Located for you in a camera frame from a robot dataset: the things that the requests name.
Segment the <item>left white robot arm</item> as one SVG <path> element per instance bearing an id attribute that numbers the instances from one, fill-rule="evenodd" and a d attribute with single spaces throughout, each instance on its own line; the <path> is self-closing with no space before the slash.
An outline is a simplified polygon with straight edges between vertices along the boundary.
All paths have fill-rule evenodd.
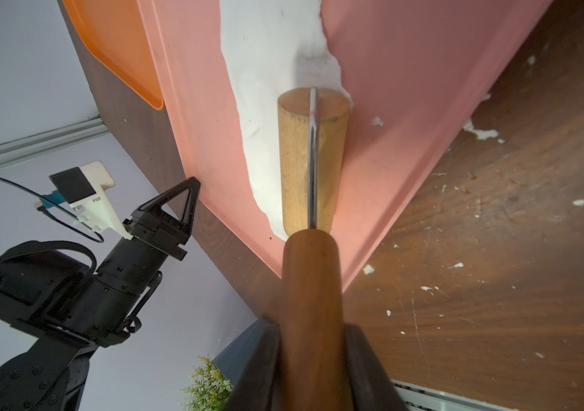
<path id="1" fill-rule="evenodd" d="M 0 410 L 79 409 L 94 353 L 141 329 L 163 263 L 185 257 L 200 191 L 189 178 L 140 205 L 103 261 L 81 263 L 89 250 L 72 241 L 26 241 L 0 256 L 0 320 L 35 337 L 0 366 Z"/>

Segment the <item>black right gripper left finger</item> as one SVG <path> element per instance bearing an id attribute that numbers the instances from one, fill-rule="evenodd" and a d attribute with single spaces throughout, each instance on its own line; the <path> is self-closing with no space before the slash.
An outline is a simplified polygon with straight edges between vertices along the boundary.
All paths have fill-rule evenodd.
<path id="1" fill-rule="evenodd" d="M 272 397 L 278 378 L 279 349 L 279 327 L 267 325 L 224 410 L 272 410 Z"/>

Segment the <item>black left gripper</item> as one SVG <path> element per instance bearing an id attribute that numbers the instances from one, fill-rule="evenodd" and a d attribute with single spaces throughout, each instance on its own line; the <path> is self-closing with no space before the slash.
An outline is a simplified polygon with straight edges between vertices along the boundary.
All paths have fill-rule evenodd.
<path id="1" fill-rule="evenodd" d="M 192 235 L 201 182 L 191 177 L 140 205 L 127 219 L 137 226 L 138 239 L 122 239 L 105 257 L 95 274 L 83 279 L 60 307 L 60 325 L 100 347 L 129 338 L 124 322 L 141 294 L 157 277 L 167 255 L 183 260 Z M 164 210 L 184 197 L 182 217 Z"/>

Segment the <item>pink silicone mat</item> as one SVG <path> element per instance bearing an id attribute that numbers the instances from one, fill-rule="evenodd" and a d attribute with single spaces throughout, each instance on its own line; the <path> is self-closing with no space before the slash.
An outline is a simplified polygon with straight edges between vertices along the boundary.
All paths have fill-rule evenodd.
<path id="1" fill-rule="evenodd" d="M 343 284 L 363 272 L 437 161 L 548 9 L 546 1 L 325 1 L 328 47 L 355 107 L 332 235 Z M 274 272 L 283 241 L 247 177 L 217 1 L 141 1 L 185 173 Z"/>

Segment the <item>white dough lump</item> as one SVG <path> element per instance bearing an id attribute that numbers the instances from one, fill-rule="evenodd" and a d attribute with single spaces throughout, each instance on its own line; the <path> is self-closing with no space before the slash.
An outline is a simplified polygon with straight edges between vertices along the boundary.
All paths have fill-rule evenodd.
<path id="1" fill-rule="evenodd" d="M 278 143 L 278 97 L 297 87 L 343 95 L 320 1 L 222 1 L 220 48 L 237 103 L 242 148 L 257 206 L 285 240 Z"/>

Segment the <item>wooden rolling pin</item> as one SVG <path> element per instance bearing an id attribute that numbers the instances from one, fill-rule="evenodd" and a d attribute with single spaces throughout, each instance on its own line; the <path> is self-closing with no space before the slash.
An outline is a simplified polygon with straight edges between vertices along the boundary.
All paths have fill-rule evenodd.
<path id="1" fill-rule="evenodd" d="M 353 408 L 339 251 L 331 236 L 350 103 L 298 87 L 278 98 L 283 199 L 280 384 L 285 410 Z"/>

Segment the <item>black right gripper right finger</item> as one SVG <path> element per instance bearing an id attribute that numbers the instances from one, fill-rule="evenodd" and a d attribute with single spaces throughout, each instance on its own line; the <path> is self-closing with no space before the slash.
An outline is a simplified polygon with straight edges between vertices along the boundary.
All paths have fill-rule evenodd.
<path id="1" fill-rule="evenodd" d="M 345 325 L 345 349 L 354 410 L 407 411 L 358 325 Z"/>

